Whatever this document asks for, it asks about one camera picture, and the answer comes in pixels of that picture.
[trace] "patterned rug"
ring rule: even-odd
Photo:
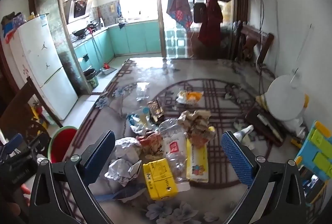
[[[136,101],[136,83],[149,82],[149,99]],[[231,164],[220,147],[221,135],[236,129],[234,123],[244,123],[243,115],[251,108],[258,94],[259,78],[250,65],[239,66],[231,61],[204,61],[190,59],[162,60],[162,58],[129,59],[114,77],[101,98],[107,98],[102,109],[92,108],[69,147],[66,159],[81,154],[99,136],[112,130],[117,139],[136,136],[126,120],[128,113],[145,106],[159,97],[166,118],[178,117],[185,110],[207,109],[211,111],[210,123],[217,130],[215,139],[208,144],[209,182],[191,185],[189,191],[178,193],[175,198],[154,202],[145,191],[134,200],[122,203],[118,200],[101,202],[100,205],[115,224],[158,223],[200,224],[222,223],[235,208],[247,186],[240,184]],[[269,83],[263,81],[267,89]],[[204,92],[195,106],[177,104],[179,90]],[[265,156],[272,162],[285,163],[293,159],[297,149],[285,141],[280,148],[273,146],[264,136],[250,134],[255,149],[253,153]],[[89,186],[94,195],[115,193],[120,185],[104,177],[111,155],[99,178]],[[144,182],[142,172],[137,178]],[[84,221],[69,189],[69,202],[78,220]]]

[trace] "teal cabinet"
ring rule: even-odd
[[[112,58],[114,57],[114,52],[113,52],[112,43],[111,43],[111,39],[109,37],[108,31],[106,30],[106,31],[99,33],[95,37],[95,39],[98,39],[97,43],[99,43],[99,50],[103,56],[103,63],[110,62],[112,60]]]
[[[157,21],[143,23],[146,48],[148,52],[161,52],[159,24]]]
[[[87,59],[87,57],[83,57],[84,55],[87,54],[86,48],[84,45],[81,45],[75,48],[74,51],[77,56],[78,62],[81,66],[81,69],[82,71],[84,71],[91,65],[90,59]]]
[[[125,29],[122,28],[120,30],[119,27],[114,27],[108,29],[107,31],[111,38],[114,54],[116,56],[122,54],[129,54],[129,46]]]
[[[146,52],[144,23],[127,25],[124,29],[127,33],[130,54]]]
[[[92,40],[88,40],[84,43],[85,49],[89,55],[89,60],[92,64],[92,67],[98,71],[101,68],[102,62],[99,63],[97,58],[97,49],[95,49]]]

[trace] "yellow box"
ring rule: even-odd
[[[209,182],[207,146],[196,148],[187,139],[187,179],[196,182]]]
[[[178,193],[166,159],[143,164],[143,171],[151,199],[162,200]]]

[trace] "refrigerator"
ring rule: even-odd
[[[23,80],[30,76],[52,112],[64,120],[78,97],[55,49],[46,15],[20,26],[9,45]]]

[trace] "hanging towel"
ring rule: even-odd
[[[190,31],[190,25],[193,23],[188,0],[168,0],[167,14],[176,22],[182,25],[187,31]]]
[[[117,15],[122,18],[121,6],[120,1],[117,3]]]
[[[207,16],[200,27],[198,39],[206,46],[220,46],[220,23],[223,17],[218,0],[208,0]]]

